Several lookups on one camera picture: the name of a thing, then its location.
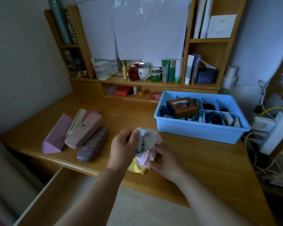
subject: power strip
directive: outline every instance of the power strip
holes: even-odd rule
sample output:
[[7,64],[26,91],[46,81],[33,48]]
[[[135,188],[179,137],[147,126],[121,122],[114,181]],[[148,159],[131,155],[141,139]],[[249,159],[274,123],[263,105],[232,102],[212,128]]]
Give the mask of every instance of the power strip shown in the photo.
[[283,139],[283,113],[279,112],[275,117],[275,127],[269,133],[269,137],[266,142],[261,146],[260,152],[266,155],[270,155],[276,146]]

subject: wall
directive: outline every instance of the wall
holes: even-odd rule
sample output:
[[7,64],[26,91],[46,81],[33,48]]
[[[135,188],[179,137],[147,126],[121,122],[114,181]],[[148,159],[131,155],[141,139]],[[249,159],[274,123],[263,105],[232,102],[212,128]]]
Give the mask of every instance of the wall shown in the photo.
[[247,0],[228,65],[239,66],[232,95],[249,116],[283,59],[283,0]]
[[45,8],[47,0],[0,0],[0,134],[72,91]]

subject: desk surface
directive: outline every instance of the desk surface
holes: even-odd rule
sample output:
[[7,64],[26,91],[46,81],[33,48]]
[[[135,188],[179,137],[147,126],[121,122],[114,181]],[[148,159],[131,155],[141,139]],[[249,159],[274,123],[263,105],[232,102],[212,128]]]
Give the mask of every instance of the desk surface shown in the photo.
[[[0,139],[12,150],[96,176],[106,167],[111,141],[118,132],[137,127],[157,130],[154,118],[156,106],[156,103],[149,102],[69,94],[8,131]],[[110,130],[109,137],[95,160],[91,163],[79,162],[76,159],[77,150],[67,146],[61,153],[42,154],[42,141],[60,116],[65,113],[73,119],[81,108],[98,109],[104,117],[103,125]],[[181,154],[187,169],[223,200],[259,224],[275,225],[241,141],[232,145],[168,133],[161,133],[161,136],[164,142]],[[154,170],[148,170],[144,175],[128,171],[122,184],[188,206],[181,191]]]

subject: plastic drawer organizer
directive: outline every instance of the plastic drawer organizer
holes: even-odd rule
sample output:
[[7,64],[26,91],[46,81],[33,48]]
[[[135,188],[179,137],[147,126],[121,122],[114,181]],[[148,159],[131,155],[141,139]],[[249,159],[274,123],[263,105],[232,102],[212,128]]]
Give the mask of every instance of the plastic drawer organizer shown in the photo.
[[[166,107],[166,101],[185,97],[189,97],[191,100],[196,99],[196,104],[199,106],[199,114],[203,116],[203,123],[162,117],[159,111],[162,106]],[[215,107],[215,112],[221,117],[223,125],[205,123],[205,114],[213,112],[213,110],[203,109],[203,103],[210,103]],[[222,108],[228,109],[231,117],[238,118],[240,127],[225,125],[223,116],[226,112],[220,111]],[[251,130],[239,106],[230,95],[164,91],[154,117],[157,120],[157,129],[159,132],[230,144],[235,144],[244,132]]]

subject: green jar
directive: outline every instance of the green jar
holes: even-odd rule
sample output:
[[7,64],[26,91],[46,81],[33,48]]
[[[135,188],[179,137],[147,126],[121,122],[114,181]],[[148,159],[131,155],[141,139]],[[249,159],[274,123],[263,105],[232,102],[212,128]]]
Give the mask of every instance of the green jar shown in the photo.
[[152,82],[159,82],[161,80],[160,67],[152,67],[150,71],[150,79]]

